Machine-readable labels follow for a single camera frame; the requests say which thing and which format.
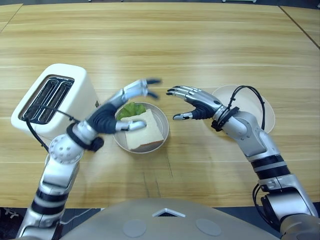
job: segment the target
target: bread slice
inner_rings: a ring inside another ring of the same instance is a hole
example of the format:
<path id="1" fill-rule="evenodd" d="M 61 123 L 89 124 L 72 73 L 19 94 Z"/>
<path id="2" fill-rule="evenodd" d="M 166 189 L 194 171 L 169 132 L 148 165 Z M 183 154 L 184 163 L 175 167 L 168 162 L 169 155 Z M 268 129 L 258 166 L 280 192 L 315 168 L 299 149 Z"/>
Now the bread slice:
<path id="1" fill-rule="evenodd" d="M 130 150 L 136 150 L 147 145 L 159 144 L 164 141 L 164 137 L 162 136 L 150 109 L 147 109 L 146 112 L 140 115 L 124 117 L 121 119 L 121 121 L 139 120 L 146 122 L 145 128 L 125 132 L 126 144 Z"/>

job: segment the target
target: white toaster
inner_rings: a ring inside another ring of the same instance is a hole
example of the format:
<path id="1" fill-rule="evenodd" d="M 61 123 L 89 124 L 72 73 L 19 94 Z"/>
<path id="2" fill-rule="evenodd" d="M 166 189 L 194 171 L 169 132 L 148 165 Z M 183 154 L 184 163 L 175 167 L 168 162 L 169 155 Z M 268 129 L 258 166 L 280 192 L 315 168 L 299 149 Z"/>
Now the white toaster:
<path id="1" fill-rule="evenodd" d="M 48 144 L 56 136 L 64 134 L 71 122 L 67 116 L 38 105 L 55 108 L 83 120 L 99 106 L 99 100 L 84 68 L 57 63 L 41 73 L 11 116 L 11 124 L 31 136 L 23 121 L 27 117 L 35 132 Z"/>

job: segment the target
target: wood grain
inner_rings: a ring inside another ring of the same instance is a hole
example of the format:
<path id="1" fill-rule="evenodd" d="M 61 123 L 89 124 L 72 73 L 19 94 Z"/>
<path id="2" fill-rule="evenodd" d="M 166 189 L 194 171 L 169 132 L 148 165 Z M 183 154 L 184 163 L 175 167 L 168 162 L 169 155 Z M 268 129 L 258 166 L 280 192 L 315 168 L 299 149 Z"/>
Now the wood grain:
<path id="1" fill-rule="evenodd" d="M 320 10 L 282 6 L 282 9 L 320 46 Z"/>
<path id="2" fill-rule="evenodd" d="M 320 181 L 318 48 L 275 6 L 205 3 L 94 3 L 23 6 L 0 34 L 0 206 L 26 207 L 45 151 L 13 128 L 10 116 L 50 64 L 84 67 L 101 101 L 132 81 L 162 77 L 153 90 L 170 136 L 156 152 L 135 155 L 111 135 L 86 153 L 69 208 L 106 207 L 145 197 L 211 207 L 252 206 L 257 176 L 237 144 L 211 121 L 173 121 L 192 107 L 165 92 L 192 85 L 212 93 L 252 85 L 276 115 L 271 135 L 313 201 Z"/>
<path id="3" fill-rule="evenodd" d="M 0 33 L 8 24 L 11 18 L 21 8 L 22 4 L 1 5 L 0 6 Z"/>

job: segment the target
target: bowl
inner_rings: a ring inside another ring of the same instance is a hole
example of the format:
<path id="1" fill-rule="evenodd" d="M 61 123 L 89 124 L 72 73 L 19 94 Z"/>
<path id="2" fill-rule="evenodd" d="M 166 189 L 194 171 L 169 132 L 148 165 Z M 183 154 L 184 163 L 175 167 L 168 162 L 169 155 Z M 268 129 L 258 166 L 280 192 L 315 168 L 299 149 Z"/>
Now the bowl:
<path id="1" fill-rule="evenodd" d="M 139 102 L 136 101 L 136 104 L 142 104 L 145 109 L 150 109 L 153 117 L 155 119 L 155 122 L 160 130 L 160 133 L 163 136 L 163 141 L 160 143 L 155 143 L 155 144 L 149 144 L 146 146 L 141 146 L 135 150 L 130 150 L 127 146 L 127 139 L 126 139 L 126 134 L 124 131 L 119 131 L 117 133 L 115 133 L 113 135 L 113 138 L 115 140 L 115 142 L 124 150 L 130 152 L 130 153 L 134 153 L 134 154 L 148 154 L 151 153 L 157 149 L 159 149 L 167 140 L 168 135 L 169 135 L 169 122 L 168 122 L 168 118 L 165 115 L 165 113 L 163 111 L 160 110 L 160 108 L 158 108 L 157 106 L 151 104 L 151 103 L 147 103 L 147 102 Z M 119 109 L 116 113 L 115 113 L 115 117 L 118 116 L 120 110 Z"/>
<path id="2" fill-rule="evenodd" d="M 238 85 L 224 85 L 215 90 L 212 95 L 218 98 L 222 104 L 228 106 L 230 97 Z M 270 103 L 261 96 L 264 101 L 265 109 L 265 126 L 264 131 L 270 133 L 276 124 L 275 112 Z M 254 115 L 257 119 L 259 126 L 262 124 L 262 108 L 261 103 L 257 96 L 248 88 L 241 89 L 234 97 L 235 101 L 232 102 L 232 107 L 240 108 L 240 111 L 248 112 Z"/>

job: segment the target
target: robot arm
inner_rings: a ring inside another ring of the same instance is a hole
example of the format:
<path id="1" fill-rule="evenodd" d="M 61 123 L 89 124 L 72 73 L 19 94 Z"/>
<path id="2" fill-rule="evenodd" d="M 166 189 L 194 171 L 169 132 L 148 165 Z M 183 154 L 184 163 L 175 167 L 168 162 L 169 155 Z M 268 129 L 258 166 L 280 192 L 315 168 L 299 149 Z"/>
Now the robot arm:
<path id="1" fill-rule="evenodd" d="M 37 237 L 40 240 L 58 239 L 59 222 L 64 214 L 85 150 L 96 151 L 98 134 L 133 131 L 144 128 L 144 121 L 116 121 L 115 113 L 129 99 L 136 96 L 158 96 L 148 85 L 160 83 L 157 78 L 137 80 L 119 90 L 86 120 L 71 124 L 67 133 L 54 138 L 48 150 L 45 168 L 31 206 L 27 209 L 17 237 Z"/>
<path id="2" fill-rule="evenodd" d="M 262 191 L 268 192 L 261 199 L 263 209 L 273 227 L 280 230 L 281 225 L 283 239 L 290 231 L 298 236 L 297 229 L 303 232 L 310 228 L 319 234 L 317 225 L 320 221 L 315 206 L 255 116 L 239 111 L 237 107 L 229 110 L 216 97 L 195 87 L 175 86 L 167 91 L 167 95 L 182 98 L 195 107 L 191 112 L 176 114 L 174 120 L 213 118 L 212 127 L 216 131 L 223 130 L 237 142 L 257 174 Z"/>

